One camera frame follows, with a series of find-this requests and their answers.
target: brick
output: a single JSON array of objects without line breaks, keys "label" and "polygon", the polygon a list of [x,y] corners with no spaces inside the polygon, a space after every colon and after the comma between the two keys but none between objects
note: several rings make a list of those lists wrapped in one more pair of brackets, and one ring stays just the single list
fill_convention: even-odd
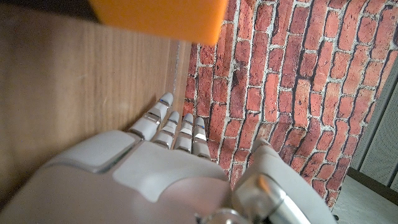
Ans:
[{"label": "brick", "polygon": [[333,44],[331,42],[324,42],[321,47],[321,54],[317,63],[317,70],[315,71],[315,77],[313,79],[313,91],[322,91],[328,78],[331,52],[333,51]]},{"label": "brick", "polygon": [[198,71],[197,115],[209,116],[213,69],[200,67]]},{"label": "brick", "polygon": [[241,1],[241,7],[239,9],[238,37],[242,39],[251,38],[254,4],[255,2],[252,0]]},{"label": "brick", "polygon": [[340,100],[340,105],[338,106],[337,117],[339,118],[349,118],[351,111],[354,106],[354,98],[350,96],[342,96]]},{"label": "brick", "polygon": [[388,61],[386,63],[386,67],[384,67],[384,70],[381,74],[381,79],[380,79],[380,84],[377,88],[377,93],[376,93],[376,98],[379,98],[381,91],[384,87],[384,84],[387,81],[387,77],[389,76],[390,72],[391,72],[391,68],[392,65],[394,64],[395,59],[397,58],[398,55],[398,51],[393,51],[390,53],[389,57],[388,57]]},{"label": "brick", "polygon": [[375,105],[376,105],[375,102],[372,103],[371,109],[369,110],[368,115],[366,115],[366,117],[365,117],[365,122],[366,122],[366,123],[369,123],[369,122],[370,122],[370,120],[371,120],[371,118],[372,118],[372,114],[373,114],[374,106],[375,106]]},{"label": "brick", "polygon": [[229,180],[229,175],[230,175],[231,171],[230,171],[229,169],[225,169],[225,170],[223,170],[223,171],[224,171],[224,173],[225,173],[225,176],[227,176],[227,177],[228,177],[228,180]]},{"label": "brick", "polygon": [[377,14],[381,6],[384,4],[384,1],[380,0],[370,0],[368,5],[365,8],[365,12],[371,13],[371,14]]},{"label": "brick", "polygon": [[236,43],[235,60],[242,67],[247,66],[250,57],[250,43],[248,40],[242,40]]},{"label": "brick", "polygon": [[213,79],[213,100],[226,103],[226,97],[228,94],[228,81],[225,78]]},{"label": "brick", "polygon": [[308,161],[307,165],[304,167],[303,172],[301,173],[304,179],[312,179],[314,178],[315,174],[318,172],[320,166],[323,164],[323,158],[325,157],[324,152],[316,152],[314,153],[310,160]]},{"label": "brick", "polygon": [[372,103],[373,91],[361,89],[355,100],[354,112],[349,119],[350,134],[361,134],[361,122],[369,111],[370,104]]},{"label": "brick", "polygon": [[347,0],[331,0],[329,3],[329,7],[335,8],[335,9],[341,9],[344,6],[344,3],[346,3]]},{"label": "brick", "polygon": [[250,64],[250,85],[262,85],[264,67],[266,64],[268,35],[256,32],[253,38],[253,53]]},{"label": "brick", "polygon": [[241,127],[241,121],[232,119],[226,125],[225,136],[236,137],[238,135],[239,128]]},{"label": "brick", "polygon": [[376,40],[371,52],[375,59],[385,59],[390,46],[392,35],[396,29],[398,19],[398,7],[390,9],[387,7],[381,14],[379,28],[377,29]]},{"label": "brick", "polygon": [[368,67],[365,71],[365,78],[362,84],[368,86],[377,86],[381,76],[382,68],[383,63],[381,62],[369,62]]},{"label": "brick", "polygon": [[330,76],[332,78],[343,78],[346,74],[347,64],[350,58],[350,54],[336,52]]},{"label": "brick", "polygon": [[293,12],[293,19],[290,25],[290,31],[294,34],[303,34],[305,21],[307,20],[309,8],[296,7]]},{"label": "brick", "polygon": [[189,68],[188,68],[188,74],[194,75],[197,70],[197,60],[198,60],[198,45],[197,44],[192,44],[191,46],[191,56],[189,59]]},{"label": "brick", "polygon": [[213,140],[208,140],[207,145],[209,147],[209,152],[210,152],[210,158],[213,160],[217,160],[218,157],[218,146],[220,145],[219,142],[213,141]]},{"label": "brick", "polygon": [[221,133],[224,129],[226,105],[213,104],[210,117],[209,139],[221,141]]},{"label": "brick", "polygon": [[244,101],[248,85],[247,72],[246,68],[234,71],[229,104],[229,112],[232,118],[243,118]]},{"label": "brick", "polygon": [[267,28],[271,24],[273,10],[274,7],[272,5],[259,5],[259,7],[257,8],[257,18],[254,25],[254,30],[267,31]]},{"label": "brick", "polygon": [[358,31],[358,40],[362,43],[369,43],[374,31],[376,31],[376,21],[368,17],[363,17]]},{"label": "brick", "polygon": [[280,91],[279,93],[279,112],[291,113],[292,112],[292,92]]},{"label": "brick", "polygon": [[285,145],[298,147],[301,139],[305,136],[305,129],[291,129],[287,136]]},{"label": "brick", "polygon": [[290,165],[292,163],[293,153],[295,149],[296,148],[293,146],[284,146],[280,150],[279,156],[287,165]]},{"label": "brick", "polygon": [[312,77],[312,73],[315,68],[315,63],[317,62],[316,54],[304,53],[303,60],[300,66],[300,75],[303,77]]},{"label": "brick", "polygon": [[299,65],[299,56],[301,49],[302,36],[290,35],[287,41],[285,62],[282,69],[282,87],[293,88],[297,67]]},{"label": "brick", "polygon": [[334,164],[323,164],[319,173],[317,174],[317,178],[327,180],[331,176],[331,174],[335,171]]},{"label": "brick", "polygon": [[333,131],[324,131],[322,137],[319,139],[317,149],[319,151],[327,151],[329,149],[331,140],[333,140]]},{"label": "brick", "polygon": [[224,20],[234,21],[236,11],[236,0],[229,0],[227,8],[225,10]]},{"label": "brick", "polygon": [[256,139],[262,138],[262,139],[268,140],[273,127],[274,127],[274,124],[261,123],[260,127],[259,127],[259,131],[257,132]]},{"label": "brick", "polygon": [[185,100],[182,110],[182,116],[185,116],[187,113],[193,114],[193,102]]},{"label": "brick", "polygon": [[343,93],[345,94],[355,94],[358,85],[361,83],[361,73],[365,67],[368,56],[366,52],[368,48],[365,46],[357,46],[354,59],[349,66],[347,78],[343,85]]},{"label": "brick", "polygon": [[239,140],[239,148],[250,149],[256,125],[259,122],[259,114],[248,113],[244,120],[241,137]]},{"label": "brick", "polygon": [[251,164],[253,164],[254,163],[254,158],[253,158],[253,154],[249,154],[248,155],[248,163],[247,163],[247,167],[250,167],[251,166]]},{"label": "brick", "polygon": [[308,125],[307,113],[310,98],[310,82],[299,79],[295,92],[294,101],[294,125],[296,127],[306,128]]},{"label": "brick", "polygon": [[192,76],[187,77],[187,87],[185,88],[185,97],[187,99],[193,100],[195,96],[195,89],[197,87],[197,81]]},{"label": "brick", "polygon": [[318,93],[310,94],[311,115],[320,116],[320,108],[322,106],[322,95]]},{"label": "brick", "polygon": [[357,142],[358,142],[358,140],[356,139],[356,137],[352,137],[352,136],[348,137],[346,147],[344,148],[343,154],[345,156],[352,156],[356,149]]},{"label": "brick", "polygon": [[318,195],[321,196],[321,198],[326,195],[325,184],[325,181],[322,180],[312,180],[312,187],[315,189]]},{"label": "brick", "polygon": [[261,104],[261,89],[248,88],[248,100],[246,101],[246,109],[259,111]]},{"label": "brick", "polygon": [[229,75],[229,65],[231,63],[233,24],[221,26],[220,37],[217,43],[215,75],[227,77]]},{"label": "brick", "polygon": [[344,15],[343,26],[338,42],[339,49],[351,50],[356,32],[356,23],[358,22],[359,12],[366,0],[351,1],[348,3]]},{"label": "brick", "polygon": [[313,148],[315,147],[315,144],[319,138],[320,130],[321,126],[319,124],[319,120],[311,118],[308,132],[304,137],[303,143],[297,150],[296,155],[308,157],[312,153]]},{"label": "brick", "polygon": [[340,95],[340,83],[328,83],[326,87],[325,102],[323,104],[322,122],[324,125],[334,127],[335,110],[338,106]]},{"label": "brick", "polygon": [[335,173],[332,175],[331,179],[328,181],[326,188],[328,190],[338,190],[341,183],[343,182],[344,176],[346,174],[349,165],[348,158],[341,158],[337,163]]},{"label": "brick", "polygon": [[304,47],[310,50],[318,50],[318,43],[323,34],[323,23],[326,19],[327,0],[314,0],[310,26],[307,31]]},{"label": "brick", "polygon": [[272,44],[285,44],[285,37],[289,28],[290,13],[292,12],[292,4],[292,1],[281,1],[278,4],[274,31],[272,32]]},{"label": "brick", "polygon": [[286,133],[290,128],[292,120],[289,115],[281,114],[274,132],[271,136],[270,144],[274,147],[275,151],[279,152],[283,143],[285,142]]},{"label": "brick", "polygon": [[231,173],[231,188],[234,189],[235,184],[241,178],[243,173],[243,165],[233,164]]},{"label": "brick", "polygon": [[343,147],[347,138],[348,125],[344,121],[336,121],[336,137],[328,151],[326,160],[329,162],[337,162],[340,156],[341,148]]},{"label": "brick", "polygon": [[294,157],[290,166],[293,168],[294,171],[299,173],[303,169],[306,160],[306,158]]},{"label": "brick", "polygon": [[264,120],[275,122],[277,117],[277,87],[279,84],[278,74],[268,73],[264,87]]},{"label": "brick", "polygon": [[232,162],[232,154],[235,149],[236,139],[226,138],[221,146],[220,166],[223,169],[229,169]]},{"label": "brick", "polygon": [[248,150],[238,149],[234,155],[234,162],[245,162],[249,154]]},{"label": "brick", "polygon": [[339,20],[339,12],[329,11],[328,18],[326,19],[325,36],[336,37]]},{"label": "brick", "polygon": [[280,65],[284,56],[283,49],[272,49],[269,52],[268,69],[274,72],[279,72]]},{"label": "brick", "polygon": [[212,65],[214,60],[214,51],[215,48],[213,46],[202,45],[200,48],[200,63],[204,65]]}]

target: metallic part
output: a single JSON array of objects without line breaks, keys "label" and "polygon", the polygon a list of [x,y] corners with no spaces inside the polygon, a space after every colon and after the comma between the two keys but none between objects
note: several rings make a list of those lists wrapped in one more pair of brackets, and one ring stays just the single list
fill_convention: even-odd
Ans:
[{"label": "metallic part", "polygon": [[159,131],[153,139],[153,142],[170,149],[172,147],[173,140],[174,139],[171,133],[167,131]]},{"label": "metallic part", "polygon": [[177,128],[177,125],[173,121],[167,121],[166,125],[162,128],[162,130],[167,131],[171,135],[174,135],[176,128]]},{"label": "metallic part", "polygon": [[201,126],[195,126],[195,129],[193,131],[193,139],[202,139],[206,141],[206,132]]},{"label": "metallic part", "polygon": [[164,102],[158,101],[155,106],[153,106],[148,113],[154,114],[155,116],[160,117],[160,120],[162,121],[167,114],[167,110],[169,109],[169,106],[165,104]]},{"label": "metallic part", "polygon": [[203,129],[205,128],[205,121],[201,117],[196,118],[195,124]]},{"label": "metallic part", "polygon": [[173,94],[165,93],[160,97],[159,101],[165,103],[167,106],[171,106],[173,104]]},{"label": "metallic part", "polygon": [[268,219],[272,223],[310,224],[309,220],[289,196],[285,197],[283,203],[268,216]]},{"label": "metallic part", "polygon": [[146,119],[148,119],[148,120],[151,120],[151,121],[153,121],[154,123],[156,123],[156,124],[158,124],[158,125],[159,125],[160,122],[162,121],[160,117],[158,117],[158,116],[156,116],[156,115],[154,115],[154,114],[151,114],[151,113],[146,113],[146,114],[144,114],[142,117],[143,117],[143,118],[146,118]]},{"label": "metallic part", "polygon": [[215,213],[200,219],[199,224],[250,224],[237,211],[230,208],[221,208]]},{"label": "metallic part", "polygon": [[254,223],[265,220],[277,210],[286,193],[272,178],[254,174],[232,195],[233,207]]},{"label": "metallic part", "polygon": [[191,136],[185,134],[185,133],[180,133],[175,140],[174,144],[174,149],[179,149],[183,150],[187,153],[191,153],[192,151],[192,140]]},{"label": "metallic part", "polygon": [[179,119],[180,119],[180,114],[177,111],[173,111],[169,116],[169,121],[175,124],[178,124]]},{"label": "metallic part", "polygon": [[153,119],[149,119],[154,117],[154,115],[145,114],[129,128],[129,131],[146,141],[150,141],[155,136],[157,127],[159,126],[159,122],[154,122]]},{"label": "metallic part", "polygon": [[188,134],[191,136],[192,135],[192,124],[190,124],[187,121],[182,121],[180,133],[185,133],[185,134]]}]

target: perforated panel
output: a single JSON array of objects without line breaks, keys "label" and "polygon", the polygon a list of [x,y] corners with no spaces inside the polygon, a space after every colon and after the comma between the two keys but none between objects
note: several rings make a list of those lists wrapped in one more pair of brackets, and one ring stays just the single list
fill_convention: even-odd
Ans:
[{"label": "perforated panel", "polygon": [[391,189],[395,190],[396,192],[398,192],[398,174],[396,174],[396,177],[395,177],[394,181],[391,184]]},{"label": "perforated panel", "polygon": [[398,86],[395,87],[359,171],[384,185],[388,185],[391,179],[395,177],[397,164]]},{"label": "perforated panel", "polygon": [[384,110],[388,104],[389,96],[391,92],[394,91],[395,82],[398,79],[398,58],[396,58],[395,63],[392,66],[391,72],[387,78],[386,84],[381,92],[380,97],[377,99],[376,106],[374,108],[374,112],[372,118],[364,131],[364,134],[361,136],[359,140],[358,147],[355,150],[353,160],[351,161],[351,167],[360,170],[361,163],[365,157],[365,153],[367,153],[369,146],[371,145],[371,141],[373,139],[373,135],[379,126],[379,121],[381,120],[381,116],[384,114]]}]

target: robot finger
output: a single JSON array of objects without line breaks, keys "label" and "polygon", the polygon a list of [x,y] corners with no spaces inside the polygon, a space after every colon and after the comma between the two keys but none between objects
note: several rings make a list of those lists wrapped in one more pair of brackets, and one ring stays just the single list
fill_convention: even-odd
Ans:
[{"label": "robot finger", "polygon": [[181,122],[181,130],[175,140],[174,149],[179,149],[191,153],[192,148],[192,114],[186,114]]},{"label": "robot finger", "polygon": [[173,144],[175,129],[178,125],[179,116],[180,115],[177,111],[173,111],[170,114],[165,126],[156,134],[156,136],[152,139],[152,142],[170,149]]},{"label": "robot finger", "polygon": [[165,93],[158,102],[146,112],[129,131],[146,141],[150,141],[156,134],[157,128],[173,103],[173,94]]},{"label": "robot finger", "polygon": [[192,154],[205,159],[210,159],[209,147],[206,142],[205,121],[203,118],[197,118],[195,121]]}]

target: wood grain surface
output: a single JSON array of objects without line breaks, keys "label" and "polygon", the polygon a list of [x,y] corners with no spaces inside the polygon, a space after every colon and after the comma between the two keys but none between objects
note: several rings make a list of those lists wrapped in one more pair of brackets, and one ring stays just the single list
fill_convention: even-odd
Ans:
[{"label": "wood grain surface", "polygon": [[190,46],[0,4],[0,202],[62,150],[129,127],[166,91],[182,112]]}]

